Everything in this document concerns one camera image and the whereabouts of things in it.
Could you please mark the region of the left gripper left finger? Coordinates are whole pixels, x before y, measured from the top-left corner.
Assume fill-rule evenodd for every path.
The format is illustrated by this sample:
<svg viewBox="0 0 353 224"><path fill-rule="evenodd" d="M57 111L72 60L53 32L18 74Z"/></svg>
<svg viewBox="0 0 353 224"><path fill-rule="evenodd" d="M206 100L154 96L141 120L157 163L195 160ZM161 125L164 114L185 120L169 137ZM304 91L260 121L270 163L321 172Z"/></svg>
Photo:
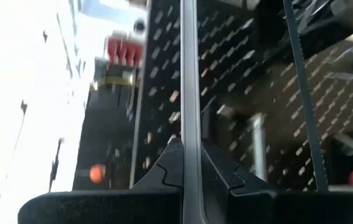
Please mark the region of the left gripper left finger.
<svg viewBox="0 0 353 224"><path fill-rule="evenodd" d="M134 186L133 190L160 190L184 185L184 146L180 138L167 145L149 172Z"/></svg>

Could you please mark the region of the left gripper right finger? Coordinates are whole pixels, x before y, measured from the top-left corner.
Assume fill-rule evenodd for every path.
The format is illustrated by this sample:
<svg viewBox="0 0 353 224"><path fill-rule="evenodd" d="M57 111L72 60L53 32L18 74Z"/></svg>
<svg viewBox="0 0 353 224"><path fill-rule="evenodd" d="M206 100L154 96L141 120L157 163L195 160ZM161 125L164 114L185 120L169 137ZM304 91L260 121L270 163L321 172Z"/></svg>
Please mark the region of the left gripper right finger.
<svg viewBox="0 0 353 224"><path fill-rule="evenodd" d="M204 214L208 223L271 223L272 188L223 149L202 142Z"/></svg>

